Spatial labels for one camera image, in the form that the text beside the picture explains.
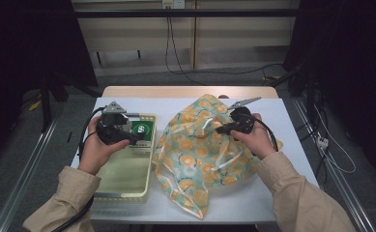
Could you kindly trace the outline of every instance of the metal rail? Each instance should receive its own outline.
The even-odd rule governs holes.
[[[307,116],[305,115],[306,113],[305,106],[303,105],[302,102],[298,102],[295,99],[293,99],[293,104],[296,106],[296,109],[299,112],[300,117],[302,118],[303,122],[306,124],[306,128],[308,132],[311,133],[311,138],[313,142],[315,143],[316,137],[312,133],[313,128],[309,124]],[[337,168],[335,168],[333,164],[329,161],[329,159],[334,161],[331,153],[328,153],[327,158],[325,159],[325,165],[328,167],[328,171],[330,175],[332,176],[334,183],[337,186],[337,189],[339,190],[342,198],[344,199],[344,202],[346,203],[354,221],[356,222],[356,225],[362,232],[375,231],[375,228],[371,224],[371,221],[369,220],[369,217],[367,213],[365,212],[365,209],[362,206],[362,203],[360,202],[359,198],[356,196],[353,189],[348,184],[343,173]]]
[[[6,203],[0,211],[0,231],[7,231],[10,224],[14,218],[14,215],[18,209],[19,203],[21,202],[28,185],[31,182],[32,177],[37,169],[38,164],[41,161],[43,152],[45,151],[46,145],[51,138],[57,121],[60,118],[65,104],[58,104],[58,108],[55,112],[54,119],[52,120],[48,129],[41,134],[34,151],[32,152],[27,164],[24,167],[18,181],[16,182],[12,192],[10,193]]]

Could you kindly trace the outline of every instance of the white table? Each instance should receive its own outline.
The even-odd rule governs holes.
[[[170,119],[195,100],[197,98],[99,98],[95,108],[116,101],[128,113],[156,114],[158,143]],[[237,100],[222,101],[230,105]],[[262,115],[263,121],[274,132],[275,137],[284,143],[281,150],[293,162],[295,168],[305,175],[310,183],[318,186],[282,100],[262,99],[248,104],[247,107],[251,112]],[[74,159],[72,166],[77,166],[77,159]],[[147,202],[119,202],[109,205],[96,203],[92,208],[92,219],[132,224],[251,224],[275,221],[271,194],[257,175],[231,186],[210,189],[209,211],[203,219],[183,211],[169,200],[159,187],[156,176],[151,177]]]

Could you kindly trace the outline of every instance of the orange flower pattern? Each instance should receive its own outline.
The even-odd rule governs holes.
[[[169,199],[198,218],[209,210],[208,188],[231,185],[257,171],[260,160],[243,143],[215,131],[231,121],[223,102],[204,95],[169,122],[152,158]]]

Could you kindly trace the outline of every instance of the jacket sleeve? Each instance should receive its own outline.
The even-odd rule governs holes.
[[[56,193],[26,219],[23,226],[30,231],[52,231],[80,212],[93,196],[101,178],[65,167],[59,175]],[[65,231],[94,231],[88,212]]]
[[[264,158],[258,174],[272,193],[281,231],[355,231],[344,209],[300,175],[283,153]]]

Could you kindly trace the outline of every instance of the table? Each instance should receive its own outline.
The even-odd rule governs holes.
[[[222,100],[231,104],[236,100],[262,97],[247,107],[252,112],[260,112],[264,122],[275,133],[276,138],[284,143],[282,151],[291,160],[295,168],[313,185],[318,186],[311,167],[306,159],[300,141],[294,131],[288,113],[281,99],[272,87],[225,87],[225,86],[111,86],[97,100],[100,107],[116,101],[129,112],[135,112],[138,105],[144,103],[146,113],[157,108],[172,105],[178,98],[178,107],[167,107],[159,114],[157,142],[168,121],[184,107],[204,94],[224,95],[230,99]],[[180,209],[162,192],[155,175],[151,178],[149,199],[146,203],[95,203],[92,219],[130,224],[155,223],[198,223],[198,224],[251,224],[275,221],[272,197],[257,175],[240,181],[232,186],[210,190],[209,212],[203,219],[198,219]]]

